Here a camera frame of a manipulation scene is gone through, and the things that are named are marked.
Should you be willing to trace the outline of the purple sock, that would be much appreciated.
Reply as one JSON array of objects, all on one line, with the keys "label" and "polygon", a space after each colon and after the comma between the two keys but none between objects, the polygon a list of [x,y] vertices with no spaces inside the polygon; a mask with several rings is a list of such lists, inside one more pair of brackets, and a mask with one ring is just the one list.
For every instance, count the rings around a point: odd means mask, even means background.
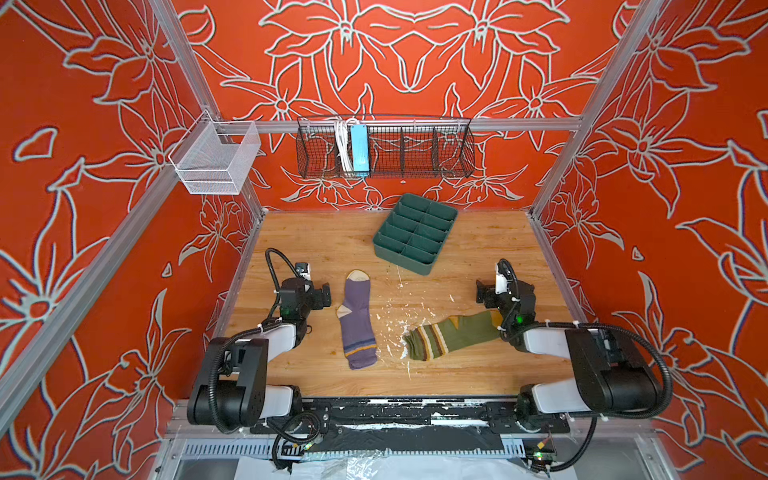
[{"label": "purple sock", "polygon": [[377,342],[370,319],[371,279],[353,270],[345,279],[344,299],[336,314],[340,322],[344,356],[351,370],[373,366],[378,361]]}]

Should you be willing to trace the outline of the green striped sock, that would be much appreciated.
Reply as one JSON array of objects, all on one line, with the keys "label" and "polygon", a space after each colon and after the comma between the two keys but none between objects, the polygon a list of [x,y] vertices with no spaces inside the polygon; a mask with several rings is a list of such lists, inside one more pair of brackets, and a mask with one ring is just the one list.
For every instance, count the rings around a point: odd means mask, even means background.
[{"label": "green striped sock", "polygon": [[502,315],[486,310],[474,315],[453,315],[408,331],[403,340],[412,360],[432,361],[448,353],[500,338]]}]

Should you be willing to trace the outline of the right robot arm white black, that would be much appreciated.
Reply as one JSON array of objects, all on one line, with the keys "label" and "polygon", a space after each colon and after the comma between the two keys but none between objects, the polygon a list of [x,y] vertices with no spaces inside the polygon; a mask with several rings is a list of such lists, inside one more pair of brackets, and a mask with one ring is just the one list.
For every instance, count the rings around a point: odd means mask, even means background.
[{"label": "right robot arm white black", "polygon": [[492,283],[476,282],[476,302],[500,315],[499,336],[516,350],[570,362],[569,378],[520,389],[521,428],[536,431],[562,415],[647,419],[671,403],[674,381],[656,347],[615,325],[538,321],[535,287],[508,260],[497,262]]}]

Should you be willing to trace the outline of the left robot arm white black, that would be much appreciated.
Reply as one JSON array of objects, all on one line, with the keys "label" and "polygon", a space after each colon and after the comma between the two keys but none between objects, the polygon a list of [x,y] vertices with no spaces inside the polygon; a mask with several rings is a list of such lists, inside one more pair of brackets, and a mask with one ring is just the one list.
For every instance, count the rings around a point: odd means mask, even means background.
[{"label": "left robot arm white black", "polygon": [[310,266],[291,262],[278,249],[266,249],[265,261],[274,303],[257,326],[209,342],[187,402],[192,425],[230,434],[302,410],[299,388],[270,385],[268,365],[303,342],[310,314],[331,306],[330,286],[315,286]]}]

